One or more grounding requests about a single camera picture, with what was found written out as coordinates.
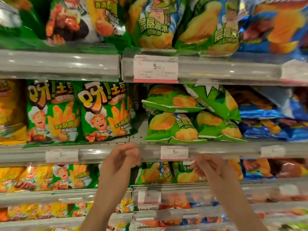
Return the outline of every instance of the left hand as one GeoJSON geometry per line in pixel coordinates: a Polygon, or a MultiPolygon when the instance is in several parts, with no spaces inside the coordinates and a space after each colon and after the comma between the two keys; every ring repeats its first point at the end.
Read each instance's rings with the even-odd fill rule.
{"type": "Polygon", "coordinates": [[[127,191],[131,168],[140,163],[141,155],[135,143],[116,146],[103,160],[94,205],[103,206],[110,216],[127,191]]]}

